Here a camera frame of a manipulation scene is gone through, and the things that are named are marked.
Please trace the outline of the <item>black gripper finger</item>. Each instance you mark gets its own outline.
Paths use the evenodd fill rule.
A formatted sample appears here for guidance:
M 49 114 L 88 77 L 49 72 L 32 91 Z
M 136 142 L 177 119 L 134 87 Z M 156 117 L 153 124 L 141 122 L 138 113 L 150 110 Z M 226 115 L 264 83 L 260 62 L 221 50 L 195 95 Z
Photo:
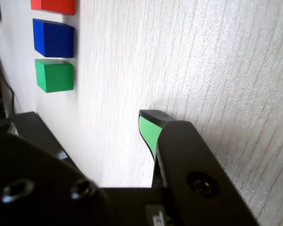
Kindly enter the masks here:
M 110 226 L 101 190 L 69 164 L 0 128 L 0 226 Z
M 139 132 L 154 158 L 154 173 L 171 192 L 177 225 L 258 224 L 191 122 L 140 110 Z

